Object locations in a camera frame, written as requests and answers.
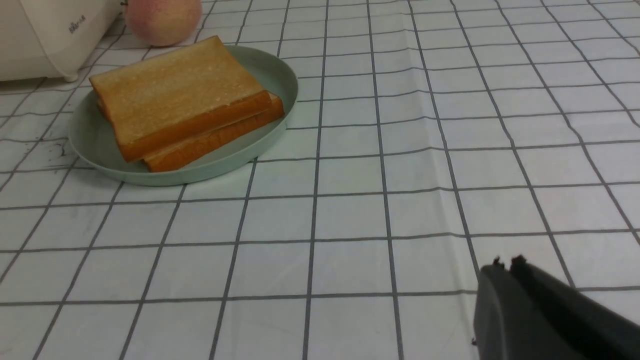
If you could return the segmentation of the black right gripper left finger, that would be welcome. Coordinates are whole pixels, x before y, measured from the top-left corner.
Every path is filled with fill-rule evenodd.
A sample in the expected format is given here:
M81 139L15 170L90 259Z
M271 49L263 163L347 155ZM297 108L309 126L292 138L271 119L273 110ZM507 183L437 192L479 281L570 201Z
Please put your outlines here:
M500 259L478 274L473 344L480 360L585 360L553 329Z

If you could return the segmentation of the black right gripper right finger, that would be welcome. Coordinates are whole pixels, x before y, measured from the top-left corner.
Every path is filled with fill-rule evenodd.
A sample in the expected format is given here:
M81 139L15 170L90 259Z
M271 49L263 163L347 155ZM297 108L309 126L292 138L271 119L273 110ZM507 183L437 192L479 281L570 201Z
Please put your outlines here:
M587 360L637 360L639 326L547 272L523 255L509 272L563 342Z

